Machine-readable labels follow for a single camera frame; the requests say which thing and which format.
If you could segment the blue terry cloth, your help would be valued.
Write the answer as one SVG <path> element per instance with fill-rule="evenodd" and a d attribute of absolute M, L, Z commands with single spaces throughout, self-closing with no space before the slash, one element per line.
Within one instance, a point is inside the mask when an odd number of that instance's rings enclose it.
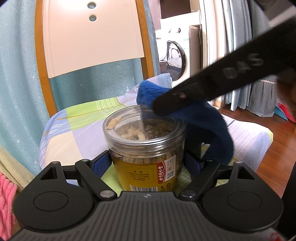
<path fill-rule="evenodd" d="M 183 163 L 188 170 L 201 162 L 217 161 L 228 165 L 234 144 L 222 115 L 208 102 L 200 101 L 167 115 L 187 123 Z"/>

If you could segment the clear plastic jar yellow label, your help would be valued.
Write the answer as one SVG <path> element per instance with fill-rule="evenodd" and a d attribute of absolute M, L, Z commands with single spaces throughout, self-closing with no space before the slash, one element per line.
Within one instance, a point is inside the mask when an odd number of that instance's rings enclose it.
<path fill-rule="evenodd" d="M 116 111 L 103 123 L 119 183 L 125 191 L 173 191 L 182 169 L 186 123 L 141 105 Z"/>

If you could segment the grey-blue curtain right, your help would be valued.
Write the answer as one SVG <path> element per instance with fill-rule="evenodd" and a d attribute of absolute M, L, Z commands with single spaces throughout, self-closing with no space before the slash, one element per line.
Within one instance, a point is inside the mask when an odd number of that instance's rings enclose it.
<path fill-rule="evenodd" d="M 232 111 L 241 108 L 262 118 L 272 117 L 278 78 L 269 75 L 260 76 L 255 82 L 247 79 L 253 77 L 255 68 L 263 64 L 260 51 L 250 49 L 249 42 L 270 29 L 268 18 L 255 1 L 223 1 L 222 6 L 228 52 L 234 57 L 233 64 L 224 73 L 233 80 L 243 77 L 247 83 L 227 93 L 225 102 Z"/>

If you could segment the brown cardboard panel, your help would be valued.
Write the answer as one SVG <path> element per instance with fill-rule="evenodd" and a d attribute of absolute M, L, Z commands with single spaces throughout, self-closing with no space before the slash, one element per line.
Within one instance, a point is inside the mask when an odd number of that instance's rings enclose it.
<path fill-rule="evenodd" d="M 190 76 L 197 74 L 202 68 L 202 50 L 200 25 L 189 26 L 189 66 Z"/>

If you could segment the white front-load washing machine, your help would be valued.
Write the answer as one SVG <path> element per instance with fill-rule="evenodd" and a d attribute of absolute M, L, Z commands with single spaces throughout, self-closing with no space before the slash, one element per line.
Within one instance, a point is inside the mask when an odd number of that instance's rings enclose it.
<path fill-rule="evenodd" d="M 172 87 L 190 77 L 189 66 L 189 26 L 200 25 L 201 50 L 202 26 L 200 12 L 187 13 L 160 19 L 156 30 L 156 41 L 161 73 L 169 73 Z"/>

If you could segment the yellow-green blanket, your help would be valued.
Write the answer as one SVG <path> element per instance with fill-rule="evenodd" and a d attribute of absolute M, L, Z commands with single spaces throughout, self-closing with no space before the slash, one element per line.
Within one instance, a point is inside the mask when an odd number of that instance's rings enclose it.
<path fill-rule="evenodd" d="M 2 146 L 0 146 L 0 171 L 17 186 L 18 192 L 23 191 L 34 179 L 34 175 Z"/>

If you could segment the teal curtain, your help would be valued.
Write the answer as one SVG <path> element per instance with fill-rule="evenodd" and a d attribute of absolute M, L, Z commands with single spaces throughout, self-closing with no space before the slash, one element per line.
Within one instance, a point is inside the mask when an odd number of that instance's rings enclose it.
<path fill-rule="evenodd" d="M 154 73 L 159 74 L 156 37 L 148 1 Z M 31 173 L 40 172 L 39 145 L 50 119 L 35 49 L 36 1 L 1 1 L 1 146 Z M 87 67 L 51 78 L 57 111 L 117 97 L 144 80 L 138 58 Z"/>

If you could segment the pink fluffy towel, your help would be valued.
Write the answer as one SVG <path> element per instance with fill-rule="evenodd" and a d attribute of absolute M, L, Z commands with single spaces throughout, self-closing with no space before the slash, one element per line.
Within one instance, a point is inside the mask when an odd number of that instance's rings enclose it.
<path fill-rule="evenodd" d="M 11 182 L 3 173 L 1 173 L 0 187 L 0 220 L 1 220 L 1 240 L 9 240 L 13 233 L 15 225 L 15 216 L 13 214 L 13 201 L 16 195 L 17 185 Z"/>

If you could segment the wooden chair white backrest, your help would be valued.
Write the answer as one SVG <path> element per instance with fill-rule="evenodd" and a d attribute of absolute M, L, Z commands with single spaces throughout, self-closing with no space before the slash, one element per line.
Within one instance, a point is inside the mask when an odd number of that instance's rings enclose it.
<path fill-rule="evenodd" d="M 49 115 L 57 112 L 51 78 L 135 58 L 144 79 L 154 76 L 143 1 L 37 1 L 35 49 Z"/>

